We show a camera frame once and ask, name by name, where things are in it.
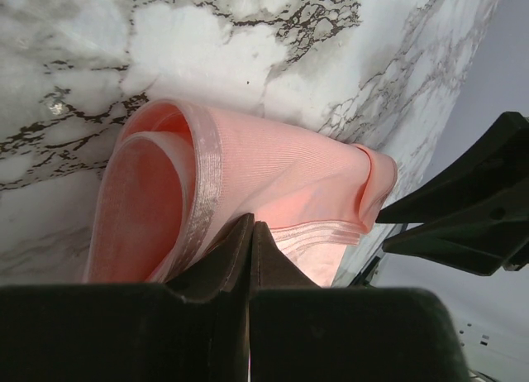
folded cloth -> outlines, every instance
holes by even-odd
[[[84,280],[164,282],[240,216],[330,285],[396,180],[391,158],[258,117],[159,100],[126,122],[102,179]]]

pink underwear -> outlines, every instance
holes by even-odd
[[[108,162],[84,279],[164,282],[252,212],[303,273],[330,285],[396,177],[391,158],[363,146],[191,103],[147,103]]]

pink garment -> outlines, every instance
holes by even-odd
[[[240,216],[330,285],[396,180],[386,155],[299,127],[191,103],[147,103],[123,127],[98,198],[85,280],[170,279]]]

marble surface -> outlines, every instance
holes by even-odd
[[[0,0],[0,283],[75,281],[126,118],[186,98],[391,155],[417,187],[498,0]],[[348,251],[345,284],[391,227]]]

white surface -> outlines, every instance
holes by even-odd
[[[27,226],[35,211],[22,194],[41,196],[52,221],[74,215],[69,226],[88,235],[93,205],[75,199],[98,183],[79,186],[79,171],[100,175],[126,117],[166,95],[385,152],[399,165],[392,198],[402,197],[420,182],[497,1],[2,0],[0,160],[27,155],[31,166],[0,172],[2,193],[25,210],[11,245],[0,243],[0,281],[66,279],[38,270],[32,254],[54,250]],[[69,209],[57,211],[63,197]],[[10,213],[0,204],[0,217]],[[346,279],[385,230],[345,257]],[[35,241],[17,258],[24,236]],[[4,273],[14,261],[35,266]]]
[[[432,291],[448,307],[456,331],[464,332],[460,340],[470,369],[502,382],[527,380],[529,269],[499,270],[493,276],[480,277],[427,260],[389,254],[371,284]],[[483,334],[489,337],[487,346],[480,344]]]

